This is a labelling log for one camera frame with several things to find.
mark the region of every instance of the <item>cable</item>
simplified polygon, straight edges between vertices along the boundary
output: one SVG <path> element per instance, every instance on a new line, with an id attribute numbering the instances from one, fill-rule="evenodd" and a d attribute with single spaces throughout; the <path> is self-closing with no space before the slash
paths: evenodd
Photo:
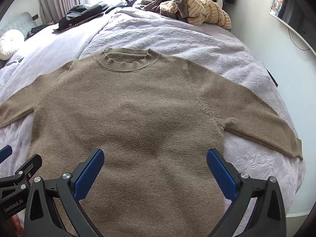
<path id="1" fill-rule="evenodd" d="M 301 48 L 299 48 L 298 47 L 298 45 L 297 44 L 295 44 L 294 42 L 293 42 L 293 40 L 292 40 L 292 37 L 291 37 L 291 34 L 290 34 L 290 29 L 288 28 L 288 31 L 289 31 L 289 36 L 290 36 L 290 39 L 291 39 L 291 41 L 292 41 L 292 43 L 298 48 L 298 49 L 300 49 L 301 51 L 308 51 L 308 50 L 310 50 L 309 48 L 308 49 L 306 49 L 306 50 L 303 50 L 303 49 L 301 49 Z"/>

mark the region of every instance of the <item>sweater seam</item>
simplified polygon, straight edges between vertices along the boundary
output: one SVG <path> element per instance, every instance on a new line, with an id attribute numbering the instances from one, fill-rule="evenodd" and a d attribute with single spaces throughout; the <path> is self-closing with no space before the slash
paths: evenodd
<path id="1" fill-rule="evenodd" d="M 67 73 L 69 73 L 69 70 L 72 68 L 72 64 L 71 64 L 71 66 L 69 67 L 69 69 L 67 70 Z M 51 91 L 53 90 L 53 87 L 54 86 L 56 86 L 62 79 L 64 79 L 64 77 L 66 76 L 67 74 L 65 74 L 64 76 L 62 76 L 61 77 L 61 79 L 59 79 L 57 82 L 56 82 L 56 84 L 54 84 L 53 86 L 51 86 L 50 87 L 50 89 L 49 89 L 49 91 L 38 101 L 38 103 L 33 107 L 33 110 L 34 110 L 34 112 L 35 112 L 35 107 L 36 106 L 38 106 L 40 103 L 41 103 L 41 101 L 44 99 L 44 98 L 46 98 L 46 96 L 47 95 L 49 95 L 50 93 L 51 93 Z"/>
<path id="2" fill-rule="evenodd" d="M 188 70 L 187 70 L 187 72 L 189 73 L 189 76 L 190 76 L 190 80 L 191 80 L 191 82 L 192 82 L 192 75 L 191 75 L 191 73 L 190 73 L 190 71 L 189 71 L 189 63 L 190 63 L 190 61 L 188 61 Z M 208 111 L 209 111 L 209 113 L 215 118 L 215 120 L 216 120 L 216 122 L 217 123 L 219 123 L 222 127 L 223 127 L 223 129 L 224 129 L 224 124 L 222 123 L 222 119 L 220 119 L 213 111 L 212 111 L 212 109 L 208 106 L 208 104 L 206 103 L 206 101 L 202 98 L 202 95 L 201 95 L 201 93 L 198 91 L 198 89 L 196 88 L 196 84 L 194 84 L 193 83 L 193 85 L 194 85 L 194 89 L 195 89 L 195 92 L 197 93 L 197 95 L 198 95 L 198 98 L 199 98 L 199 100 L 202 102 L 202 104 L 204 104 L 204 106 L 208 109 Z"/>
<path id="3" fill-rule="evenodd" d="M 8 125 L 10 125 L 10 124 L 12 124 L 12 123 L 14 123 L 14 122 L 16 122 L 16 121 L 18 121 L 18 120 L 24 118 L 24 117 L 26 117 L 27 115 L 31 114 L 32 112 L 34 112 L 34 108 L 28 109 L 27 111 L 25 111 L 24 113 L 22 113 L 22 114 L 19 115 L 18 117 L 13 118 L 13 119 L 9 120 L 7 123 L 0 125 L 0 127 L 1 127 L 1 128 L 2 128 L 2 127 L 6 127 L 6 126 L 8 126 Z"/>
<path id="4" fill-rule="evenodd" d="M 97 58 L 96 58 L 96 56 L 95 56 L 96 54 L 94 54 L 93 57 L 94 57 L 94 60 L 100 65 L 100 67 L 103 68 L 103 69 L 105 69 L 105 70 L 112 71 L 112 72 L 117 72 L 117 73 L 130 73 L 130 72 L 135 72 L 135 71 L 138 71 L 138 70 L 142 70 L 142 69 L 148 67 L 149 65 L 155 63 L 155 62 L 159 59 L 160 54 L 161 54 L 161 53 L 158 53 L 157 58 L 156 58 L 155 60 L 153 60 L 152 62 L 150 62 L 149 64 L 145 65 L 144 67 L 142 67 L 142 68 L 140 68 L 140 69 L 136 69 L 136 70 L 129 70 L 129 71 L 118 71 L 118 70 L 114 70 L 114 69 L 108 69 L 108 68 L 104 67 L 104 66 L 97 60 Z"/>

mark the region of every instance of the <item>round cushion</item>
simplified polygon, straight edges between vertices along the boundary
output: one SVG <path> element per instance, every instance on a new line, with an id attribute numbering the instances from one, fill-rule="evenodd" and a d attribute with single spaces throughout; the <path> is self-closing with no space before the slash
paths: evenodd
<path id="1" fill-rule="evenodd" d="M 21 31 L 11 29 L 0 37 L 0 60 L 6 61 L 17 52 L 24 43 Z"/>

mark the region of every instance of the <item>sweater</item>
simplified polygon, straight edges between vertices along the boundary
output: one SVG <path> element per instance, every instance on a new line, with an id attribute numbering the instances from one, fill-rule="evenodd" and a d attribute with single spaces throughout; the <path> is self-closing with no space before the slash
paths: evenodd
<path id="1" fill-rule="evenodd" d="M 27 157 L 42 156 L 44 179 L 105 152 L 81 201 L 104 236 L 207 236 L 224 199 L 206 152 L 223 154 L 224 130 L 302 159 L 301 141 L 251 90 L 150 49 L 107 49 L 39 76 L 0 106 L 0 126 L 32 112 Z"/>

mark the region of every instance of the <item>sweater sleeve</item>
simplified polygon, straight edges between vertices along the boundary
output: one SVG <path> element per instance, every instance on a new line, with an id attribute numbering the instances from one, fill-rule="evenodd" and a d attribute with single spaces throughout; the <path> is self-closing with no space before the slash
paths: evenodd
<path id="1" fill-rule="evenodd" d="M 188 70 L 201 101 L 225 131 L 303 159 L 301 140 L 254 92 L 193 62 Z"/>
<path id="2" fill-rule="evenodd" d="M 49 74 L 38 76 L 32 84 L 17 91 L 1 104 L 0 127 L 10 125 L 32 113 L 39 101 L 68 72 L 71 65 L 72 61 Z"/>

